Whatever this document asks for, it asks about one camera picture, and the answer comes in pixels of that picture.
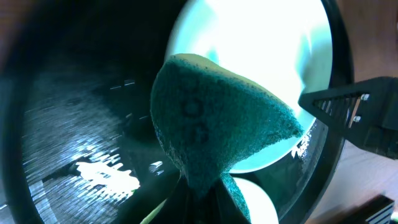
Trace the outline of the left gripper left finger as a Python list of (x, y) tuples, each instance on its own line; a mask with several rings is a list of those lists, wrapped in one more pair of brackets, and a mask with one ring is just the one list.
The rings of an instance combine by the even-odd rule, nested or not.
[(192, 191), (187, 179), (181, 176), (171, 196), (149, 224), (191, 224), (193, 223), (192, 203)]

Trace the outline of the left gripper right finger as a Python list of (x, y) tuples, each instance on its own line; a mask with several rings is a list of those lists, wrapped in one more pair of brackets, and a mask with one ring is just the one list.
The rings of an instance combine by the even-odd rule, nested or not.
[(221, 179), (205, 196), (206, 224), (249, 224), (248, 219), (233, 201)]

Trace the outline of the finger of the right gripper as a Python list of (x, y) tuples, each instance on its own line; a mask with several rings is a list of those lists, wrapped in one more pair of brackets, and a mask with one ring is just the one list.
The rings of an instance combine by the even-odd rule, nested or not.
[(302, 94), (298, 104), (356, 147), (397, 159), (397, 78)]

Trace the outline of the green scrub sponge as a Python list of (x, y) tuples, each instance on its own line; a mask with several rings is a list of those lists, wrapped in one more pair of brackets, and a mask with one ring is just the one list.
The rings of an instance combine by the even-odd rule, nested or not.
[(192, 191), (193, 223), (205, 223), (205, 196), (218, 179), (250, 222), (230, 169), (268, 146), (303, 135), (283, 101), (197, 54), (175, 54), (164, 62), (152, 87), (150, 115), (162, 149)]

